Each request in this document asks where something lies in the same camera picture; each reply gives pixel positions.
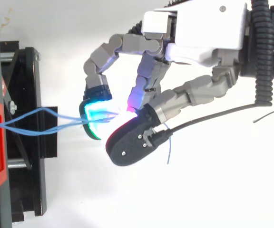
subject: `coiled black cable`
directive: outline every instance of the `coiled black cable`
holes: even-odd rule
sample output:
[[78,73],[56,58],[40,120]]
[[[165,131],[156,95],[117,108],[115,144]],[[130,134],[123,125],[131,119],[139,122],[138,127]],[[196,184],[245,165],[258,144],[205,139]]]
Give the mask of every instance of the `coiled black cable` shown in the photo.
[[140,21],[132,29],[130,29],[128,31],[128,34],[142,35],[141,28],[142,28],[142,21]]
[[272,106],[274,69],[274,25],[268,0],[251,0],[256,35],[256,96],[258,106]]

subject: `metal rod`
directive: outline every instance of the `metal rod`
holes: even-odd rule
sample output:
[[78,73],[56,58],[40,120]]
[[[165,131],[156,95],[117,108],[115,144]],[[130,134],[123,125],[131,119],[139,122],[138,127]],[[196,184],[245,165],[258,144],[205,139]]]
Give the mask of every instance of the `metal rod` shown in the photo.
[[26,164],[24,162],[24,159],[9,159],[8,160],[8,169],[20,169],[20,168],[26,168]]
[[0,54],[1,63],[11,63],[14,56],[14,52],[6,52]]

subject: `white background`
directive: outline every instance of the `white background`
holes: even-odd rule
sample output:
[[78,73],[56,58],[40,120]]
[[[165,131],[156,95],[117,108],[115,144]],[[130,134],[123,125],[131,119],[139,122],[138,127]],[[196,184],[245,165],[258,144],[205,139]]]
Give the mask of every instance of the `white background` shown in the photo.
[[[35,47],[42,56],[43,106],[57,105],[60,114],[79,116],[83,64],[91,52],[113,34],[126,33],[146,11],[166,4],[167,0],[0,0],[0,18],[7,24],[0,39],[19,40],[21,48]],[[140,57],[122,55],[106,72],[116,99],[126,101],[139,61]],[[174,65],[162,88],[210,71]],[[188,107],[168,124],[174,127],[253,103],[254,85],[254,79],[239,78],[224,98]],[[103,142],[89,139],[80,127],[64,130],[58,136],[58,158],[45,161],[46,214],[35,218],[25,213],[25,222],[13,226],[274,228],[274,115],[252,123],[272,110],[274,106],[243,111],[176,133],[169,165],[168,143],[137,164],[120,168],[110,161]]]

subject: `blue wire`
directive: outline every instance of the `blue wire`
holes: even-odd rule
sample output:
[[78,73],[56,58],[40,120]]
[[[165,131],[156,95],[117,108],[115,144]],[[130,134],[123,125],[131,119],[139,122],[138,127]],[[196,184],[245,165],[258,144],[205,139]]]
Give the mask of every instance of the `blue wire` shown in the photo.
[[13,119],[13,120],[7,121],[7,122],[5,122],[4,124],[5,124],[5,125],[12,124],[12,123],[17,122],[17,121],[19,121],[19,120],[21,120],[21,119],[26,118],[27,116],[33,115],[33,114],[35,114],[35,113],[38,113],[38,112],[40,112],[40,111],[46,111],[46,112],[48,112],[49,114],[52,114],[52,115],[55,116],[55,117],[59,117],[59,118],[63,118],[63,119],[76,120],[76,121],[82,121],[82,122],[83,122],[83,121],[87,121],[87,119],[81,119],[81,118],[75,118],[75,117],[66,116],[66,115],[60,115],[60,114],[58,114],[58,113],[52,111],[52,110],[49,109],[49,108],[41,107],[41,108],[38,108],[38,109],[36,109],[36,110],[33,110],[33,111],[29,112],[29,113],[26,113],[26,114],[24,114],[24,115],[22,115],[22,116],[20,116],[20,117],[18,117],[18,118],[15,118],[15,119]]
[[[30,115],[35,114],[35,113],[40,112],[40,111],[46,111],[46,112],[52,114],[55,117],[60,117],[60,118],[64,118],[64,119],[74,120],[74,121],[78,121],[78,122],[77,123],[69,123],[69,124],[64,124],[64,125],[56,126],[56,127],[51,128],[51,129],[45,130],[43,132],[30,131],[30,130],[25,130],[25,129],[20,129],[20,128],[13,128],[13,127],[7,126],[8,124],[12,124],[12,123],[17,122],[19,120],[22,120],[22,119],[26,118],[27,116],[30,116]],[[67,128],[67,127],[76,126],[76,125],[84,125],[84,124],[88,124],[88,123],[108,123],[112,119],[113,119],[113,117],[111,117],[111,118],[105,118],[105,119],[100,119],[100,120],[95,120],[95,121],[89,121],[87,119],[81,119],[81,118],[75,118],[75,117],[71,117],[71,116],[59,115],[58,113],[52,111],[51,109],[48,109],[48,108],[45,108],[45,107],[41,107],[41,108],[33,110],[33,111],[29,112],[29,113],[26,113],[26,114],[24,114],[24,115],[22,115],[22,116],[20,116],[18,118],[15,118],[15,119],[13,119],[11,121],[0,123],[0,128],[4,128],[4,129],[7,129],[9,131],[13,131],[15,133],[22,134],[22,135],[40,136],[40,135],[54,134],[54,133],[56,133],[56,132],[58,132],[60,130],[63,130],[65,128]]]
[[169,156],[168,156],[168,158],[167,158],[167,164],[170,163],[170,157],[171,157],[171,151],[172,151],[172,139],[171,139],[171,136],[169,137],[169,142],[170,142],[170,149],[169,149]]

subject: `black metal bracket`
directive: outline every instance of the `black metal bracket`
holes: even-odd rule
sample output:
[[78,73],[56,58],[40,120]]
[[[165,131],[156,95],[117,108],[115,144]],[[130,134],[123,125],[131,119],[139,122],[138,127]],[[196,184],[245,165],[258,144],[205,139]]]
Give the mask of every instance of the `black metal bracket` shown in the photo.
[[[14,53],[11,62],[1,62],[7,86],[4,90],[7,121],[41,107],[39,59],[36,49],[17,49],[17,42],[1,42],[0,48],[2,53]],[[15,114],[10,111],[11,101],[17,106]],[[50,109],[58,112],[57,107]],[[57,118],[45,112],[15,123],[17,128],[32,131],[44,131],[57,125]],[[16,166],[9,169],[12,222],[23,221],[25,211],[34,211],[35,216],[42,216],[47,209],[44,159],[57,157],[57,134],[30,137],[6,131],[6,138],[8,159],[23,159],[26,164],[25,168]]]

